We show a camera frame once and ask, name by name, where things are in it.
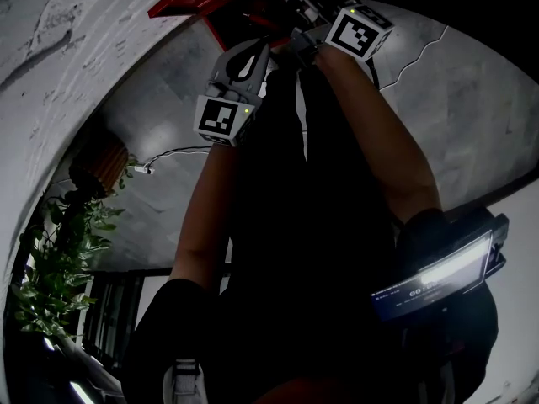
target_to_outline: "black clothing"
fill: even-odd
[[[252,402],[304,375],[354,379],[364,398],[371,391],[378,401],[417,394],[403,374],[409,367],[398,358],[400,342],[386,335],[370,303],[402,267],[390,212],[326,78],[313,67],[300,79],[307,160],[295,73],[272,72],[241,147],[228,289],[218,299],[186,280],[159,290],[127,351],[129,403],[158,402],[177,358],[200,361],[210,403]],[[407,229],[428,241],[445,226],[441,212],[430,210]],[[496,322],[494,330],[487,323],[495,340]],[[476,342],[479,368],[464,372],[464,399],[483,380],[494,343]]]

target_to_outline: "white wall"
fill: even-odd
[[[138,322],[141,321],[142,316],[150,306],[153,297],[157,293],[161,286],[165,284],[168,280],[168,275],[157,276],[157,277],[146,277],[144,283],[142,284],[141,300],[138,303],[138,311],[136,312],[136,327]]]
[[[509,236],[502,253],[507,264],[490,279],[499,317],[483,384],[470,404],[503,395],[509,402],[530,384],[539,370],[539,181],[489,208],[509,217]]]
[[[93,288],[93,277],[92,281],[88,281],[86,283],[86,287],[84,288],[84,294],[89,298],[92,295],[92,288]],[[86,315],[88,314],[88,310],[82,310],[81,314],[78,316],[78,326],[77,326],[77,337],[75,338],[75,343],[77,346],[83,345],[83,337],[84,337],[84,325],[86,324]]]
[[[185,19],[149,19],[157,1],[0,0],[0,331],[18,235],[61,154],[122,75]],[[9,403],[2,343],[0,402]]]

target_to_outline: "potted plant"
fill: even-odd
[[[51,198],[47,209],[52,230],[31,226],[20,236],[20,245],[34,259],[26,266],[21,285],[12,284],[18,298],[16,319],[22,330],[69,337],[65,327],[74,311],[86,310],[96,300],[81,286],[92,279],[88,262],[110,248],[110,240],[96,231],[113,231],[109,219],[124,210],[109,208],[103,198],[114,193],[116,181],[131,178],[128,157],[121,141],[111,134],[98,145],[84,147],[70,168],[77,190]]]

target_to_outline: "white cable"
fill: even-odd
[[[393,85],[397,84],[397,83],[400,81],[401,75],[403,75],[404,71],[405,71],[406,69],[408,69],[410,66],[413,66],[415,63],[417,63],[417,62],[419,61],[419,59],[421,58],[421,56],[422,56],[423,53],[424,53],[424,50],[426,50],[430,45],[435,44],[436,42],[440,42],[440,41],[443,39],[444,34],[446,33],[448,27],[449,27],[449,25],[446,25],[446,26],[444,27],[444,31],[441,32],[441,35],[440,35],[440,37],[439,37],[438,39],[432,40],[431,42],[429,42],[428,44],[426,44],[426,45],[423,47],[423,50],[421,50],[421,53],[419,54],[419,57],[418,57],[418,58],[416,58],[414,61],[412,61],[411,63],[407,64],[405,67],[403,67],[403,68],[401,69],[400,73],[398,73],[397,81],[392,82],[392,83],[386,85],[385,87],[380,88],[380,91],[385,90],[386,88],[390,88],[390,87],[392,87]]]
[[[52,187],[53,185],[57,185],[57,184],[67,183],[67,181],[71,181],[71,179],[68,178],[68,179],[63,179],[63,180],[61,180],[61,181],[55,181],[54,183],[51,183],[51,184],[49,185],[49,187]]]
[[[164,154],[159,154],[158,156],[153,157],[151,160],[148,160],[144,166],[142,167],[145,171],[147,171],[148,167],[152,165],[157,159],[162,157],[170,157],[174,154],[209,154],[208,151],[170,151]]]

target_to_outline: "textured wall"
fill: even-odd
[[[0,0],[0,330],[18,234],[61,154],[122,75],[184,20],[149,19],[156,1]]]

